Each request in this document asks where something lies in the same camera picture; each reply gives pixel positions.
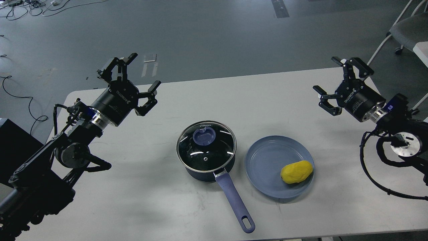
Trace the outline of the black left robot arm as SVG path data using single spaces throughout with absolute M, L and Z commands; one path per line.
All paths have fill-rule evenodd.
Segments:
M 57 215 L 75 196 L 73 186 L 84 172 L 105 171 L 111 164 L 93 154 L 89 145 L 107 125 L 118 126 L 134 110 L 145 116 L 156 104 L 155 81 L 146 92 L 128 79 L 127 66 L 137 57 L 112 58 L 97 76 L 108 87 L 92 103 L 76 99 L 66 107 L 66 126 L 59 132 L 53 112 L 54 137 L 29 156 L 8 178 L 13 191 L 1 202 L 1 240 L 14 241 L 29 223 L 37 225 L 47 215 Z

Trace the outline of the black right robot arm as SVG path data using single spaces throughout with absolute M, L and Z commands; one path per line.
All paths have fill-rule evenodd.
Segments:
M 361 123 L 374 122 L 375 129 L 365 132 L 359 145 L 359 159 L 365 175 L 387 195 L 426 201 L 427 196 L 407 195 L 376 182 L 366 167 L 364 148 L 370 137 L 376 136 L 376 152 L 381 162 L 397 168 L 413 167 L 423 174 L 422 180 L 427 184 L 427 123 L 412 117 L 404 95 L 398 93 L 387 102 L 365 84 L 365 80 L 373 75 L 373 69 L 360 58 L 331 59 L 342 67 L 343 80 L 333 94 L 318 85 L 313 86 L 319 95 L 319 107 L 332 116 L 346 110 Z

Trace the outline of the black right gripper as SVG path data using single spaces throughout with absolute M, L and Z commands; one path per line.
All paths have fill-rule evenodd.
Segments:
M 331 60 L 342 67 L 343 80 L 335 94 L 327 94 L 320 86 L 313 86 L 319 94 L 319 107 L 332 116 L 340 115 L 344 108 L 359 122 L 367 121 L 373 110 L 383 107 L 386 102 L 385 98 L 364 82 L 374 74 L 374 70 L 358 57 L 348 60 L 332 57 Z M 338 106 L 331 105 L 328 102 L 330 99 L 336 99 Z

